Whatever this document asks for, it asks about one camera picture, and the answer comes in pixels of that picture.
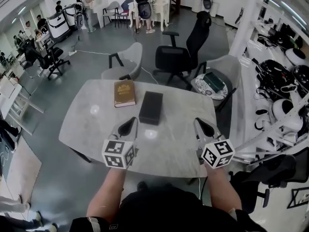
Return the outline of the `white shelf cabinet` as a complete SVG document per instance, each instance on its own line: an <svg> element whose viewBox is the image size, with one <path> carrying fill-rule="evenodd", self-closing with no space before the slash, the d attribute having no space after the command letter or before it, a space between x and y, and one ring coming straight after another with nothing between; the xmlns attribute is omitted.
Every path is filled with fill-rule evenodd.
<svg viewBox="0 0 309 232"><path fill-rule="evenodd" d="M95 0L90 2L90 9L97 15L100 28L104 27L103 10L108 6L108 0Z"/></svg>

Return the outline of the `white vanity table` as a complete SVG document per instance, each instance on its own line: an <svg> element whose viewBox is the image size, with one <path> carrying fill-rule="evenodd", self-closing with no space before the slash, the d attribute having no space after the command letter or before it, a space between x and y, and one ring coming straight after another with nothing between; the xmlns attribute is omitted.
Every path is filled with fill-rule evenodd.
<svg viewBox="0 0 309 232"><path fill-rule="evenodd" d="M169 26L170 0L151 0L152 2L152 26L155 23L160 24L160 30L163 32L165 27Z"/></svg>

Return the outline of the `person's right forearm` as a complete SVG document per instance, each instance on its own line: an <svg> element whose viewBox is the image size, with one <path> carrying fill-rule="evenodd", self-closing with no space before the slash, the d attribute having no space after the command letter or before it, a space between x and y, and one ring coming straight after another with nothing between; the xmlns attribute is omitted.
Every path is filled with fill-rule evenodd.
<svg viewBox="0 0 309 232"><path fill-rule="evenodd" d="M204 166L207 170L212 206L227 213L233 209L242 210L240 197L230 184L225 169L213 169L207 163L204 163Z"/></svg>

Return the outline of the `dark green box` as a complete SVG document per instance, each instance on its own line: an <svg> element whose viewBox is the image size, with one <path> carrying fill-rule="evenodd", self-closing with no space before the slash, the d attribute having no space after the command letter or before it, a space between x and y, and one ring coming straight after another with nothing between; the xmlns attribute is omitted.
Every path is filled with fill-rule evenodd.
<svg viewBox="0 0 309 232"><path fill-rule="evenodd" d="M215 92L219 92L224 89L224 82L218 78L213 72L206 73L203 80L209 85L209 87Z"/></svg>

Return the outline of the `person's black shirt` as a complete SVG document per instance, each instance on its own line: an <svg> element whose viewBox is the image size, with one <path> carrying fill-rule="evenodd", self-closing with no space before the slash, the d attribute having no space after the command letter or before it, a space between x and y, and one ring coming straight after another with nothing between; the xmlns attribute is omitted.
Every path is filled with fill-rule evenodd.
<svg viewBox="0 0 309 232"><path fill-rule="evenodd" d="M136 191L123 199L114 218L95 217L99 232L267 232L247 213L205 206L173 186Z"/></svg>

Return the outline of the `black metal frame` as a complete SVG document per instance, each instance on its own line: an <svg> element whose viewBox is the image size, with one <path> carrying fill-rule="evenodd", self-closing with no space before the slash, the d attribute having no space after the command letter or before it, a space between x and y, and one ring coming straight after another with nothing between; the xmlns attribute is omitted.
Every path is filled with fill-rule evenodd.
<svg viewBox="0 0 309 232"><path fill-rule="evenodd" d="M294 188L291 190L292 198L287 209L292 209L309 204L309 187Z"/></svg>

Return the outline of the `grey chair with black legs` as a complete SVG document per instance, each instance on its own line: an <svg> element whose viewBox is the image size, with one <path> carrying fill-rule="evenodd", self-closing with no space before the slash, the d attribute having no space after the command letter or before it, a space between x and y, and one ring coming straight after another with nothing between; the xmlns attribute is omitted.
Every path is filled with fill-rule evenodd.
<svg viewBox="0 0 309 232"><path fill-rule="evenodd" d="M108 18L110 23L112 22L112 19L114 19L114 23L116 24L117 15L119 14L119 6L120 5L117 1L113 1L103 9L103 26L105 26L105 18Z"/></svg>

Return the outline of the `black office chair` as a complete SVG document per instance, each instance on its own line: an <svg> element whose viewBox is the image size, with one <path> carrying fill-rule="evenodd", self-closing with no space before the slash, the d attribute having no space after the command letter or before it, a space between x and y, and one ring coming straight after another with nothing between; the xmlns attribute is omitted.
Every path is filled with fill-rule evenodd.
<svg viewBox="0 0 309 232"><path fill-rule="evenodd" d="M286 186L286 180L296 172L296 158L293 155L279 155L264 161L251 172L229 172L230 183L240 197L242 209L248 214L255 210L258 197L264 199L263 207L268 205L270 188Z"/></svg>
<svg viewBox="0 0 309 232"><path fill-rule="evenodd" d="M183 73L187 72L190 74L192 70L197 68L198 52L209 36L211 23L210 13L206 11L198 12L194 28L186 40L186 48L176 45L175 37L179 36L179 33L173 31L162 32L163 35L168 35L170 37L172 45L161 45L156 49L156 69L153 71L153 74L168 73L169 78L166 85L169 85L173 77L176 76L186 83L186 88L190 90L192 85Z"/></svg>
<svg viewBox="0 0 309 232"><path fill-rule="evenodd" d="M63 73L59 67L65 64L71 65L69 60L60 58L64 51L61 48L56 47L56 43L50 44L45 50L46 54L43 56L34 48L30 41L24 42L23 51L25 54L25 61L22 63L23 69L26 70L32 67L34 63L38 61L39 66L43 70L49 71L47 76L48 80L51 80L51 75L54 74L55 71L58 75L62 76Z"/></svg>

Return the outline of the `black box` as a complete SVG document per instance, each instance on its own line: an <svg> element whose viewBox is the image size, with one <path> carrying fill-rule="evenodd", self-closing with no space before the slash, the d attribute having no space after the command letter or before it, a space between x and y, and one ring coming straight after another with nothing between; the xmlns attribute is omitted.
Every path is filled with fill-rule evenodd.
<svg viewBox="0 0 309 232"><path fill-rule="evenodd" d="M140 123L157 126L160 121L163 94L146 91L140 108Z"/></svg>

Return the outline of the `beige floor mat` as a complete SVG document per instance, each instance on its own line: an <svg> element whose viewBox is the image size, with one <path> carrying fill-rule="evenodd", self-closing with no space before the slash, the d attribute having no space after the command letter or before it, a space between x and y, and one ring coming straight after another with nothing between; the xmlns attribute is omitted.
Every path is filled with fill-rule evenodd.
<svg viewBox="0 0 309 232"><path fill-rule="evenodd" d="M23 202L30 202L41 166L41 161L21 136L17 150L13 153L6 180L12 198L21 196Z"/></svg>

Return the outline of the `patterned round cushion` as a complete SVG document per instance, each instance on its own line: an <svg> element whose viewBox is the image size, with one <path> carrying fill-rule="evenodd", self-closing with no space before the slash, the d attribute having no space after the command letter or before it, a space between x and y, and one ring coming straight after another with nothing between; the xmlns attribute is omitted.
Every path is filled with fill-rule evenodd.
<svg viewBox="0 0 309 232"><path fill-rule="evenodd" d="M223 82L220 78L219 80L223 83L223 88L219 91L215 91L207 81L204 80L205 74L200 74L193 81L193 84L196 85L196 89L199 93L212 98L215 101L223 100L228 95L228 88L225 82Z"/></svg>

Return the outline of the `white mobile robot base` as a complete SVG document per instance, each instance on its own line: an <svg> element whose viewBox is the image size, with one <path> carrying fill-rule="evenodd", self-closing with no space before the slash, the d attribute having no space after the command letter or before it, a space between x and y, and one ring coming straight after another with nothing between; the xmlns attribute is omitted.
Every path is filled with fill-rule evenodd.
<svg viewBox="0 0 309 232"><path fill-rule="evenodd" d="M62 42L72 31L68 25L64 10L56 12L46 20L50 38L53 42Z"/></svg>

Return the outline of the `brown hardcover book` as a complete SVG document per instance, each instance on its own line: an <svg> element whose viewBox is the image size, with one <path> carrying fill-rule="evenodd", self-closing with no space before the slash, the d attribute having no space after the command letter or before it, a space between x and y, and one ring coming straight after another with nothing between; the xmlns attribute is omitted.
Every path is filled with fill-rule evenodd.
<svg viewBox="0 0 309 232"><path fill-rule="evenodd" d="M115 108L136 104L135 87L132 80L123 80L114 83Z"/></svg>

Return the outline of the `pile of black white devices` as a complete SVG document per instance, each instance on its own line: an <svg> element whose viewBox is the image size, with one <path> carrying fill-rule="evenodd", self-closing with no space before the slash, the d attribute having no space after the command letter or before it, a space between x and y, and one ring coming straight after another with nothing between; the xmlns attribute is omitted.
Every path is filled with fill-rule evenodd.
<svg viewBox="0 0 309 232"><path fill-rule="evenodd" d="M283 24L280 30L269 22L256 25L258 31L248 43L264 102L256 107L255 128L263 131L283 119L309 93L309 59L302 50L302 38Z"/></svg>

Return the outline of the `white desk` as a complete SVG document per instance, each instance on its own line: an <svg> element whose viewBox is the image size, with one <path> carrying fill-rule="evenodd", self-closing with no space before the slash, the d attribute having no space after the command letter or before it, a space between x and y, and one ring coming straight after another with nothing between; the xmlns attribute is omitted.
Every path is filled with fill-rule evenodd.
<svg viewBox="0 0 309 232"><path fill-rule="evenodd" d="M34 130L27 128L22 123L22 117L28 107L32 107L42 114L44 114L44 110L31 102L30 96L24 95L22 89L23 87L19 83L12 84L7 81L5 84L0 84L0 113L3 119L10 117L25 132L32 135Z"/></svg>

